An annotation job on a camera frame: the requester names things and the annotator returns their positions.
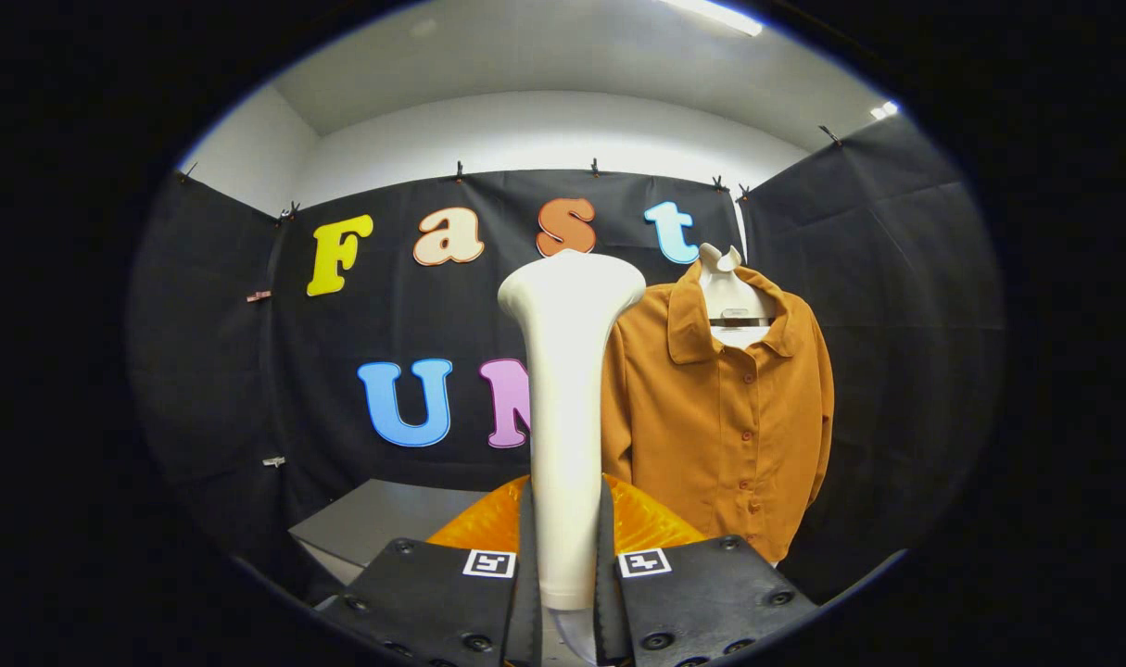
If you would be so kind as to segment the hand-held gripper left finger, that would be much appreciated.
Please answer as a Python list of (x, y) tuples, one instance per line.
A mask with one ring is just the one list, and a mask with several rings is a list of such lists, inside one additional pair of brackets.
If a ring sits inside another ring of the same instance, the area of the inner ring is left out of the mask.
[(540, 661), (538, 567), (528, 475), (501, 484), (430, 539), (397, 537), (318, 617), (379, 666)]

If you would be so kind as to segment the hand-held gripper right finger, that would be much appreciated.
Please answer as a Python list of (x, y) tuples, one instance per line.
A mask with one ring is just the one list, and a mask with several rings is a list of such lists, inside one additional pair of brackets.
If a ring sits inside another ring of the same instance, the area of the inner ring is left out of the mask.
[(817, 606), (739, 535), (708, 537), (633, 484), (604, 478), (595, 566), (601, 666), (735, 666)]

